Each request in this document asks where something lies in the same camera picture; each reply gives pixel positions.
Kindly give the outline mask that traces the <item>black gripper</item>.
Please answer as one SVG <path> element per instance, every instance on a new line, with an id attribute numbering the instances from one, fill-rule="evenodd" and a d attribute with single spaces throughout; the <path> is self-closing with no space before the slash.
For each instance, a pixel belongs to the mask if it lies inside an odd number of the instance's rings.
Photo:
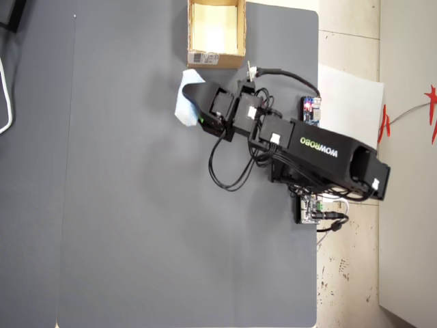
<path id="1" fill-rule="evenodd" d="M 232 141 L 231 114 L 235 97 L 219 84 L 189 83 L 182 88 L 183 96 L 194 106 L 197 122 L 202 130 L 215 137 L 225 133 L 224 140 Z"/>

